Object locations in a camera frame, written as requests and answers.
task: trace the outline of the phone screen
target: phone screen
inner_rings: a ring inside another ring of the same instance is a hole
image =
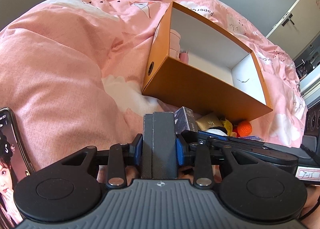
[[[13,201],[15,185],[30,174],[24,160],[21,141],[13,115],[0,110],[0,228],[10,229],[18,225],[22,216]]]

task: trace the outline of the label sticker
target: label sticker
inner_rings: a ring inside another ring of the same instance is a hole
[[[299,166],[296,178],[300,180],[320,181],[320,168]]]

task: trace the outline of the cabinet door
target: cabinet door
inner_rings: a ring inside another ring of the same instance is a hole
[[[294,59],[319,32],[320,0],[297,0],[267,38]]]

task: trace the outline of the pink duvet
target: pink duvet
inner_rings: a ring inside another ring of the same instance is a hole
[[[130,142],[145,113],[168,109],[141,86],[171,1],[47,0],[0,32],[1,106],[15,112],[36,169],[87,145]],[[307,109],[289,56],[218,0],[175,1],[256,52],[274,110],[252,122],[253,133],[299,147]]]

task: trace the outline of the open cardboard box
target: open cardboard box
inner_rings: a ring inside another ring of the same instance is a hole
[[[170,29],[189,51],[189,65],[169,56]],[[254,52],[209,19],[172,2],[153,38],[142,94],[231,122],[272,111]]]

